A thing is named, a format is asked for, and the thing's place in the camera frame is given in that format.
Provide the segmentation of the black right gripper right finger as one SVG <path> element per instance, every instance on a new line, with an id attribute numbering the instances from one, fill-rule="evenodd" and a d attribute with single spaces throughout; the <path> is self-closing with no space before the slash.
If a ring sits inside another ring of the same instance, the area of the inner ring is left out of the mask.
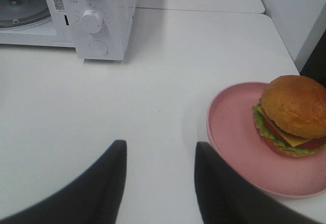
<path id="1" fill-rule="evenodd" d="M 207 142 L 197 142 L 194 183 L 204 223 L 315 223 L 264 194 Z"/>

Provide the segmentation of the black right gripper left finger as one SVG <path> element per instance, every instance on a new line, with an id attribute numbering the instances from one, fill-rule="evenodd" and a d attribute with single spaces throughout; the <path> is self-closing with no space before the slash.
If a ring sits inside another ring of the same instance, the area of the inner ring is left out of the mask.
<path id="1" fill-rule="evenodd" d="M 1 223 L 116 223 L 127 170 L 127 143 L 115 140 L 80 176 Z"/>

